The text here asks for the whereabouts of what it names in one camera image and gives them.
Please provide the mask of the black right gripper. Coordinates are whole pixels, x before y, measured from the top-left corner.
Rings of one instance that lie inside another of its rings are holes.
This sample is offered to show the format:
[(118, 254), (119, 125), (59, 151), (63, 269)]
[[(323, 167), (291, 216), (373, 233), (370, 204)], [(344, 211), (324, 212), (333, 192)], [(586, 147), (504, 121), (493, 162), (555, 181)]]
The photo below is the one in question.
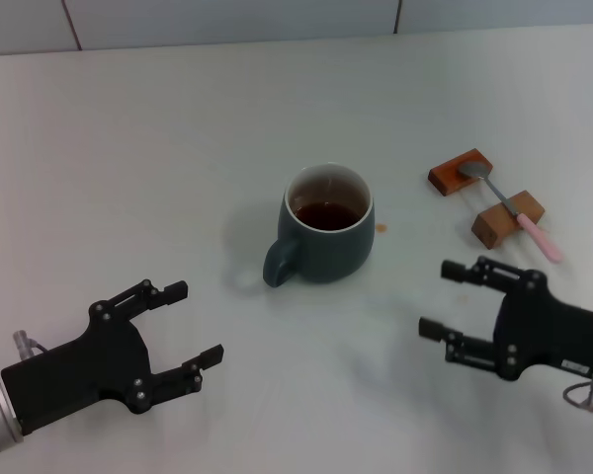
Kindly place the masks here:
[(589, 378), (593, 375), (593, 311), (555, 298), (547, 277), (485, 257), (469, 268), (450, 260), (441, 278), (505, 293), (491, 342), (472, 338), (442, 323), (420, 318), (421, 338), (444, 343), (445, 361), (517, 380), (533, 365), (547, 365)]

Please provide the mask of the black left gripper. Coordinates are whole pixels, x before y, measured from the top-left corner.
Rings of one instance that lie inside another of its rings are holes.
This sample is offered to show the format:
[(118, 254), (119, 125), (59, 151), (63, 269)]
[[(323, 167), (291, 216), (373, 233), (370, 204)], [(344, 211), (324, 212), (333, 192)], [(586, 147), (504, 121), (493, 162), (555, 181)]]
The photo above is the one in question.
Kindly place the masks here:
[(200, 392), (202, 371), (222, 362), (223, 346), (151, 376), (146, 345), (130, 321), (182, 301), (188, 293), (183, 280), (160, 290), (144, 279), (97, 301), (77, 339), (4, 368), (2, 380), (22, 433), (29, 435), (102, 400), (119, 401), (142, 414), (151, 405)]

